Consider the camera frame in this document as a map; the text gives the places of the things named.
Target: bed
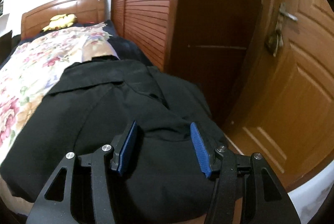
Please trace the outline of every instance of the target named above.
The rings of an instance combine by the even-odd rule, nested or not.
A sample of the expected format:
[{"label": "bed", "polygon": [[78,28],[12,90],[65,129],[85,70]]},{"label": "bed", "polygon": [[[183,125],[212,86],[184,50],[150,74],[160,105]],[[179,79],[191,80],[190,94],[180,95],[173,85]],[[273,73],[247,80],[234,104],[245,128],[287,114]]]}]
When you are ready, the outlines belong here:
[{"label": "bed", "polygon": [[[34,39],[37,38],[43,38],[43,36],[47,36],[47,33],[41,33],[41,30],[43,27],[47,26],[50,22],[50,18],[59,15],[59,14],[75,14],[77,16],[77,22],[78,24],[76,25],[77,27],[74,27],[73,29],[83,29],[83,25],[85,26],[90,26],[93,27],[93,24],[98,24],[100,25],[98,29],[93,30],[93,31],[100,31],[103,32],[103,28],[107,28],[108,32],[103,33],[99,38],[94,38],[96,41],[102,42],[102,39],[107,40],[110,36],[115,36],[116,32],[113,30],[113,25],[111,22],[103,24],[104,21],[106,20],[107,16],[107,5],[106,5],[106,0],[55,0],[51,1],[49,3],[46,3],[44,5],[41,5],[29,12],[26,12],[22,15],[22,21],[21,21],[21,42],[18,44],[17,48],[22,48],[23,46],[29,46],[29,44],[32,44],[34,42]],[[12,53],[9,55],[8,59],[5,60],[5,62],[2,64],[3,66],[6,66],[8,63],[11,63],[11,56],[17,52],[17,49],[14,48],[12,50]],[[112,48],[110,49],[111,52],[108,54],[113,54],[116,55],[115,52],[113,52]],[[77,61],[77,59],[80,59],[80,57],[74,58],[71,62]],[[0,97],[4,97],[3,90],[0,89]],[[34,108],[30,109],[29,112],[32,113],[34,111]],[[0,112],[1,108],[4,108],[4,104],[1,103],[0,105]],[[7,121],[0,121],[0,124],[8,124]],[[2,136],[0,134],[0,137],[2,137],[1,143],[0,144],[0,158],[4,159],[6,155],[6,151],[9,151],[10,146],[14,142],[15,138],[12,138],[10,135],[8,138],[3,137],[4,132],[2,131]],[[11,144],[7,147],[1,146],[5,145],[7,139],[12,139]],[[4,180],[0,177],[0,197],[6,204],[6,206],[13,211],[14,213],[19,213],[23,215],[28,215],[29,211],[31,210],[32,204],[26,202],[22,198],[16,198],[13,197],[4,182]]]},{"label": "bed", "polygon": [[[117,36],[106,0],[55,0],[22,15],[21,41],[0,66],[0,165],[44,95],[65,68],[95,56],[151,61],[138,46]],[[70,28],[42,32],[50,18],[75,14]],[[0,198],[14,213],[28,215],[32,203],[13,197],[0,176]]]}]

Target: black jacket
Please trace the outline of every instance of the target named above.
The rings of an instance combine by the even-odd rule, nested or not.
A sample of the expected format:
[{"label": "black jacket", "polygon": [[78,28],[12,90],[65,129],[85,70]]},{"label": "black jacket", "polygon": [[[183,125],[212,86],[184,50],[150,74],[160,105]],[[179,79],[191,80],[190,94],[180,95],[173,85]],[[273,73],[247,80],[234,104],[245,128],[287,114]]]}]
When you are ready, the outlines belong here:
[{"label": "black jacket", "polygon": [[126,222],[173,223],[203,215],[214,182],[201,172],[190,123],[225,145],[199,89],[134,60],[68,67],[43,98],[0,167],[16,196],[34,202],[64,155],[91,153],[136,120],[139,137],[116,196]]}]

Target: door handle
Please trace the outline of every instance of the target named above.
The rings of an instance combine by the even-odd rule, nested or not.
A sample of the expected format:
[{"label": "door handle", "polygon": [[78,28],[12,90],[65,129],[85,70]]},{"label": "door handle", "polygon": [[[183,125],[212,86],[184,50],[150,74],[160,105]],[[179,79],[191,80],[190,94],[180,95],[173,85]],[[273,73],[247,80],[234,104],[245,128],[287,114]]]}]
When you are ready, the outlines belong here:
[{"label": "door handle", "polygon": [[279,10],[280,14],[287,17],[287,18],[290,18],[291,20],[293,21],[298,21],[298,18],[294,15],[291,15],[290,13],[288,13],[285,9],[285,3],[282,2],[281,5],[280,5],[280,10]]},{"label": "door handle", "polygon": [[268,38],[265,45],[267,47],[267,50],[276,57],[277,51],[279,47],[283,46],[283,38],[282,38],[282,26],[284,17],[287,17],[295,22],[298,21],[298,18],[286,11],[285,3],[280,4],[279,14],[277,17],[277,23],[275,27],[275,31],[272,33],[272,35]]}]

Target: black bracket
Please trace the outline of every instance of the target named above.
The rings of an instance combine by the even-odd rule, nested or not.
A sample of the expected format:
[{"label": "black bracket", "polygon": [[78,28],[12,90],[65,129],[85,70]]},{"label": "black bracket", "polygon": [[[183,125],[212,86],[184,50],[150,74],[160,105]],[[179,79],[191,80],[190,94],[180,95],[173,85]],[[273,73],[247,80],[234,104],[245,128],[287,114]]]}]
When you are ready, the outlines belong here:
[{"label": "black bracket", "polygon": [[[34,206],[26,221],[27,224],[78,224],[71,211],[73,199],[73,175],[78,167],[91,169],[91,199],[96,224],[115,224],[107,183],[107,172],[116,171],[120,176],[127,169],[129,159],[137,136],[137,124],[129,123],[121,135],[115,136],[111,144],[106,144],[95,152],[77,156],[69,152],[53,171],[42,191],[38,195]],[[66,171],[63,198],[60,201],[49,200],[48,192],[56,183],[57,177]]]},{"label": "black bracket", "polygon": [[244,182],[240,224],[300,224],[288,193],[260,153],[248,157],[221,151],[215,150],[221,168],[205,224],[232,224],[237,177]]}]

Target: door panel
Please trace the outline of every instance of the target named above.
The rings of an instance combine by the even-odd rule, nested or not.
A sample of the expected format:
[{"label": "door panel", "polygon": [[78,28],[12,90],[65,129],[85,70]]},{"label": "door panel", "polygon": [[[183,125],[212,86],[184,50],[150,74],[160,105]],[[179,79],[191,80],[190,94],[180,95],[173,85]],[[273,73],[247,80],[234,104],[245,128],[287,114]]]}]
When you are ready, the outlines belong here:
[{"label": "door panel", "polygon": [[[275,2],[284,1],[298,22],[285,20],[277,57],[261,50],[255,74],[223,129],[244,154],[263,153],[291,188],[330,160],[334,147],[334,13],[326,0]],[[254,91],[256,102],[245,104]]]},{"label": "door panel", "polygon": [[217,123],[232,108],[226,102],[260,9],[261,0],[178,0],[166,72],[198,85]]}]

